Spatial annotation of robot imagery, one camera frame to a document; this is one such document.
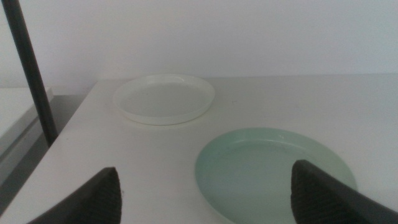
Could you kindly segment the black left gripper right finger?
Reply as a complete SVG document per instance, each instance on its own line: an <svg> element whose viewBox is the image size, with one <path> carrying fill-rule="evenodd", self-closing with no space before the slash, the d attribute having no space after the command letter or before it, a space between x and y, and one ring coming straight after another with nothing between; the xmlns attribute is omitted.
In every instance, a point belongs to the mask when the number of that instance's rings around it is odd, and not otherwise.
<svg viewBox="0 0 398 224"><path fill-rule="evenodd" d="M297 223L390 223L397 212L360 194L309 161L292 166L291 209Z"/></svg>

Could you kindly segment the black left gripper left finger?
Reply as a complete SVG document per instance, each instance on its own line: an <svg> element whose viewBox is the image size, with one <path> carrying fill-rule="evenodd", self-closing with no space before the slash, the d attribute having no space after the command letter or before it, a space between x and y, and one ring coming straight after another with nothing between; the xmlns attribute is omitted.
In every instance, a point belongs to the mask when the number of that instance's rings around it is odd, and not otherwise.
<svg viewBox="0 0 398 224"><path fill-rule="evenodd" d="M31 223L120 223L122 196L118 172L106 167Z"/></svg>

